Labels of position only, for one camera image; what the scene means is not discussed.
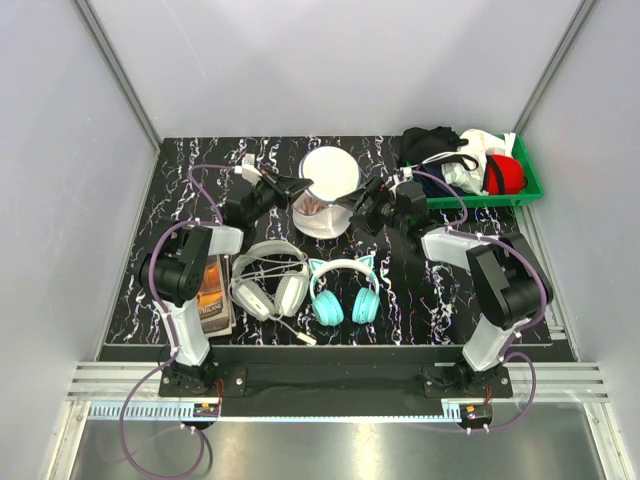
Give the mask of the pink lace bra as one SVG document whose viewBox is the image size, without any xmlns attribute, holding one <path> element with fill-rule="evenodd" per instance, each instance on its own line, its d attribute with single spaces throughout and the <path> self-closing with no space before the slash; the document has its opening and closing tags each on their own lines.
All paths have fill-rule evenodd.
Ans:
<svg viewBox="0 0 640 480">
<path fill-rule="evenodd" d="M 327 204 L 313 197 L 305 197 L 299 207 L 303 215 L 316 215 L 327 208 Z"/>
</svg>

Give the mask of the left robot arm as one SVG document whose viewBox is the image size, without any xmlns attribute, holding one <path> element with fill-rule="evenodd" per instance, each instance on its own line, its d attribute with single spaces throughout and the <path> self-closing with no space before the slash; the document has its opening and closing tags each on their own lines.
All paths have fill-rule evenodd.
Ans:
<svg viewBox="0 0 640 480">
<path fill-rule="evenodd" d="M 307 256 L 297 247 L 282 240 L 253 246 L 247 242 L 262 215 L 273 207 L 288 208 L 312 186 L 312 180 L 280 175 L 269 167 L 241 166 L 233 171 L 249 183 L 248 193 L 223 207 L 214 205 L 211 221 L 168 221 L 156 231 L 136 272 L 168 331 L 171 354 L 160 367 L 181 375 L 181 384 L 196 396 L 208 394 L 216 382 L 196 302 L 209 256 L 236 256 L 229 283 L 232 298 L 259 320 L 292 316 L 310 283 Z M 269 296 L 243 271 L 274 255 L 290 255 L 294 260 L 291 267 L 279 270 L 276 293 Z"/>
</svg>

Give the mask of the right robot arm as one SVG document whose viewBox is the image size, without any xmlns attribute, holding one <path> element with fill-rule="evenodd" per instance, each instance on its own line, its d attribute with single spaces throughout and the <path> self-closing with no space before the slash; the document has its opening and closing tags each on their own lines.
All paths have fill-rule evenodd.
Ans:
<svg viewBox="0 0 640 480">
<path fill-rule="evenodd" d="M 454 365 L 443 371 L 439 386 L 455 387 L 470 397 L 480 394 L 505 362 L 509 346 L 542 320 L 553 299 L 552 286 L 524 235 L 488 236 L 439 226 L 414 181 L 390 188 L 373 178 L 336 204 L 349 210 L 350 223 L 368 234 L 392 228 L 412 252 L 470 273 L 480 319 Z"/>
</svg>

